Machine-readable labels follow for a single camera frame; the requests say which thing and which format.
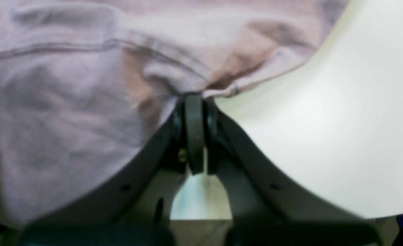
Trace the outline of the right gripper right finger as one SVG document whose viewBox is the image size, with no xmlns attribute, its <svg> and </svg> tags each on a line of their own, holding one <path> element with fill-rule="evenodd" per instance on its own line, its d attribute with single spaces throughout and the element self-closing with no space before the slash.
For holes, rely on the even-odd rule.
<svg viewBox="0 0 403 246">
<path fill-rule="evenodd" d="M 208 173 L 225 187 L 226 246 L 381 246 L 375 226 L 318 197 L 273 164 L 244 130 L 203 102 Z"/>
</svg>

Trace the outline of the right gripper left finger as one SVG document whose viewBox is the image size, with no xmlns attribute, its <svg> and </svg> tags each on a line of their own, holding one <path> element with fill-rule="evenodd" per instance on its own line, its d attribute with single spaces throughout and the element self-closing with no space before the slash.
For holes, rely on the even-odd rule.
<svg viewBox="0 0 403 246">
<path fill-rule="evenodd" d="M 188 94 L 116 175 L 31 223 L 19 246 L 174 246 L 168 228 L 186 168 L 203 172 L 203 97 Z"/>
</svg>

